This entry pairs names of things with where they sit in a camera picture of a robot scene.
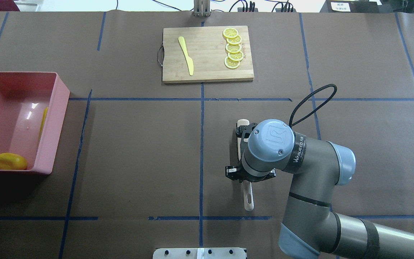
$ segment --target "white wall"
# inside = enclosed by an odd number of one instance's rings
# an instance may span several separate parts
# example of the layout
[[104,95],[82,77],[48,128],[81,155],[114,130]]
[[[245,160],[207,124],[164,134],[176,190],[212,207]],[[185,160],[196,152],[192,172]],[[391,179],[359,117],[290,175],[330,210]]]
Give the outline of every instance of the white wall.
[[[224,2],[211,1],[211,9],[219,9],[227,12],[236,0],[225,0]],[[116,0],[18,0],[16,2],[36,3],[42,12],[105,12],[116,8]],[[181,10],[193,8],[193,0],[159,0],[159,2],[172,5]],[[294,7],[300,13],[318,13],[325,0],[292,0]],[[260,12],[270,12],[275,3],[265,0],[255,0],[255,7]],[[126,11],[176,11],[175,9],[164,7],[152,0],[119,0],[119,10]]]

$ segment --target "white label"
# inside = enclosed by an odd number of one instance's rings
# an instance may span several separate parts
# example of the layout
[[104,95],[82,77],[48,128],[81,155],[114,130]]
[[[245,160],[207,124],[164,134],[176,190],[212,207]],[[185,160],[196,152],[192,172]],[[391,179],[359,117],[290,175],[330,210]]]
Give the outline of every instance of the white label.
[[350,12],[349,3],[330,3],[332,4],[332,10],[337,10],[339,12]]

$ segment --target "wooden cutting board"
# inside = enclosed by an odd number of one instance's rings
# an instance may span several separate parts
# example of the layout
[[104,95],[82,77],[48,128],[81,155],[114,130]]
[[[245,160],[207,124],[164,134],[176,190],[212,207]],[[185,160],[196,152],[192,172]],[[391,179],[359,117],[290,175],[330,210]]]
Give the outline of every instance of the wooden cutting board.
[[[227,56],[225,49],[227,42],[223,37],[225,28],[236,28],[242,37],[244,59],[236,69],[229,69],[224,64]],[[189,57],[194,62],[192,76],[188,72],[188,66],[178,41],[179,36],[184,37]],[[162,41],[164,45],[162,82],[164,83],[253,80],[248,26],[164,28]]]

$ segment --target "cutting board handle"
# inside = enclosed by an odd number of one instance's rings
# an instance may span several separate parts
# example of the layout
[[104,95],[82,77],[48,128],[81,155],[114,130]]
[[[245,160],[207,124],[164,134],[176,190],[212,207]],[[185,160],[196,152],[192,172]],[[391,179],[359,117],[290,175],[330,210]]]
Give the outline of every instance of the cutting board handle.
[[164,42],[161,43],[161,46],[159,47],[157,51],[157,62],[159,62],[159,64],[162,67],[162,63],[164,62]]

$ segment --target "pink bin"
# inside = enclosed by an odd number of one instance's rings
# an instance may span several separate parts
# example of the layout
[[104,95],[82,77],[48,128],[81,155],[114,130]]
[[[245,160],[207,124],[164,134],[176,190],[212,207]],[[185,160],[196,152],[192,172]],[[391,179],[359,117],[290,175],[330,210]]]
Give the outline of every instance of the pink bin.
[[0,173],[52,172],[68,98],[68,88],[54,72],[0,72],[0,154],[15,153],[28,161],[26,170]]

